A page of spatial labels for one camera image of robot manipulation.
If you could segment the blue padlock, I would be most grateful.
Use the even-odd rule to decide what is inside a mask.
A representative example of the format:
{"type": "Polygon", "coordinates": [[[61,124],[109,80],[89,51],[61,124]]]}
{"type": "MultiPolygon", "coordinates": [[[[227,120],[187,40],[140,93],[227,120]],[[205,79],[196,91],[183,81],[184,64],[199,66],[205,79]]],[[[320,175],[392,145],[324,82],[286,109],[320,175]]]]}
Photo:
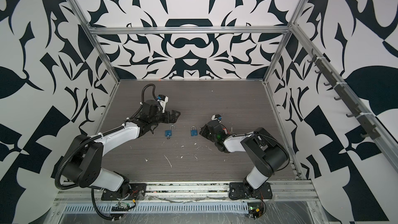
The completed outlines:
{"type": "Polygon", "coordinates": [[[192,126],[192,127],[191,127],[191,130],[190,130],[190,134],[191,134],[191,136],[198,136],[197,127],[192,126]]]}
{"type": "Polygon", "coordinates": [[[173,130],[176,130],[176,128],[175,128],[174,125],[171,125],[171,126],[169,127],[169,129],[165,130],[164,135],[165,135],[165,137],[166,137],[168,140],[172,137],[172,135],[173,135],[173,130]]]}

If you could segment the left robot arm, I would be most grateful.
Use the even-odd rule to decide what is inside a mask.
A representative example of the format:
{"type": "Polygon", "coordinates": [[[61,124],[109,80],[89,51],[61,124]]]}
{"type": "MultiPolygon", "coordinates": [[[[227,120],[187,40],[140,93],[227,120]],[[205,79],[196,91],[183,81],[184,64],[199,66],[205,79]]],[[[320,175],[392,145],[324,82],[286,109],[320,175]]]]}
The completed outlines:
{"type": "Polygon", "coordinates": [[[95,190],[111,192],[118,201],[128,199],[134,193],[126,176],[102,167],[103,157],[128,141],[140,138],[147,132],[153,133],[161,123],[176,123],[181,115],[179,111],[166,110],[169,99],[165,95],[153,94],[151,100],[145,100],[145,91],[149,87],[154,89],[155,85],[148,84],[142,89],[139,109],[120,126],[94,136],[76,136],[55,174],[55,187],[58,190],[90,188],[95,212],[110,222],[120,220],[122,212],[133,210],[136,204],[118,204],[110,215],[100,211],[95,201],[95,190]]]}

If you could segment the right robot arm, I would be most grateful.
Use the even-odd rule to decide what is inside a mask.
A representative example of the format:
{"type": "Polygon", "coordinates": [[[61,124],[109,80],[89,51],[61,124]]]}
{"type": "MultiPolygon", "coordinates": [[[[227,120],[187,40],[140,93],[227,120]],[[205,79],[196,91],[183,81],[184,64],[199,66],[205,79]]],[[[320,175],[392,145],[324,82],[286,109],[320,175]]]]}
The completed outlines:
{"type": "Polygon", "coordinates": [[[290,155],[270,133],[257,128],[245,134],[232,134],[219,119],[213,119],[200,128],[200,135],[213,142],[221,152],[245,152],[254,164],[241,183],[230,183],[231,200],[272,198],[267,181],[289,165],[290,155]]]}

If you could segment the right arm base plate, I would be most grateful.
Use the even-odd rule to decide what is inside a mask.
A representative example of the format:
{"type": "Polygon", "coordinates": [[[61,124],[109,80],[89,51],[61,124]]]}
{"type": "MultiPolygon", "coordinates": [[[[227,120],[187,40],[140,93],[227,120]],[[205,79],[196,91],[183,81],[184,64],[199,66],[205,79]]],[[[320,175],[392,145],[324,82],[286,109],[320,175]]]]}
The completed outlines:
{"type": "Polygon", "coordinates": [[[265,199],[273,198],[271,185],[262,184],[258,189],[253,189],[248,183],[229,183],[229,198],[231,200],[240,199],[265,199]]]}

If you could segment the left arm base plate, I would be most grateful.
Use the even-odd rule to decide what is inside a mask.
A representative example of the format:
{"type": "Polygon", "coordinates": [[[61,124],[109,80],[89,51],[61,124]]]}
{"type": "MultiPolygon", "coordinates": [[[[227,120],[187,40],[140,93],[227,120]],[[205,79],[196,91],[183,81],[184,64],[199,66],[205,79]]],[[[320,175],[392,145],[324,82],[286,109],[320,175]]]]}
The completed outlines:
{"type": "Polygon", "coordinates": [[[124,200],[138,200],[146,194],[147,184],[145,183],[132,183],[124,184],[117,191],[104,190],[101,200],[102,201],[124,201],[124,200]]]}

